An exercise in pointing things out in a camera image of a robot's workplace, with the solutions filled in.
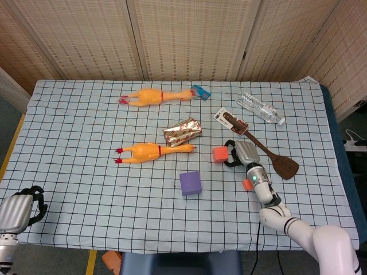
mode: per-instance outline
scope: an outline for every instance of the brown spatula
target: brown spatula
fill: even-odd
[[[277,172],[277,174],[281,176],[283,179],[293,178],[294,175],[297,174],[299,168],[299,164],[297,162],[286,156],[279,156],[275,155],[273,152],[270,152],[268,148],[263,146],[263,144],[259,142],[257,138],[251,135],[251,133],[249,133],[248,131],[245,132],[245,135],[249,139],[251,139],[253,143],[259,146],[260,149],[265,152],[265,154],[269,156],[269,158],[273,163],[275,172]]]

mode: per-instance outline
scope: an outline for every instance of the spatula label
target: spatula label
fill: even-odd
[[[248,124],[236,116],[232,115],[225,108],[221,108],[214,118],[224,127],[230,129],[239,136],[242,136],[248,129]]]

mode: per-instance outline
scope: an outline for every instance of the grid tablecloth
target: grid tablecloth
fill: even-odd
[[[212,93],[209,100],[140,108],[118,104],[120,95],[144,87],[180,91],[193,84]],[[239,106],[236,100],[244,91],[273,105],[286,123],[266,123]],[[215,121],[221,107],[248,122],[249,131],[272,152],[300,164],[294,178],[283,180],[257,150],[274,190],[294,216],[313,226],[342,226],[358,248],[322,91],[318,83],[307,82],[39,81],[0,198],[36,184],[44,188],[49,210],[19,240],[136,253],[254,250],[261,206],[254,192],[243,190],[245,169],[212,163],[214,146],[245,139]],[[190,140],[197,146],[194,153],[142,164],[114,163],[116,148],[163,145],[162,130],[190,116],[203,129],[201,137]],[[194,170],[200,172],[202,193],[183,197],[179,175]],[[259,249],[300,247],[261,227]]]

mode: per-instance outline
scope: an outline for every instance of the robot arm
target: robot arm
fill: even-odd
[[[230,141],[226,146],[229,144],[234,145],[233,163],[246,167],[247,179],[251,181],[256,196],[263,205],[259,214],[264,226],[283,232],[304,248],[318,261],[320,275],[362,274],[349,234],[344,229],[332,225],[314,228],[301,219],[292,217],[290,210],[272,189],[265,168],[258,164],[260,157],[253,144]]]
[[[32,186],[3,200],[0,206],[0,274],[11,274],[15,251],[19,245],[17,235],[42,220],[46,214],[43,192],[41,187]],[[38,201],[40,212],[31,218],[34,201]]]

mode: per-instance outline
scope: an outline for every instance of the black cable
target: black cable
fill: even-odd
[[[279,267],[280,267],[280,271],[282,272],[282,275],[284,275],[283,272],[283,268],[282,268],[282,263],[280,262],[280,257],[279,257],[279,251],[276,251],[276,256],[278,257],[278,263],[279,263]]]
[[[253,268],[252,271],[250,273],[250,275],[253,274],[253,272],[255,271],[256,265],[257,265],[257,260],[259,259],[259,235],[260,235],[260,225],[261,223],[259,222],[259,227],[257,228],[257,236],[256,236],[256,259],[255,259],[255,263],[253,264]]]

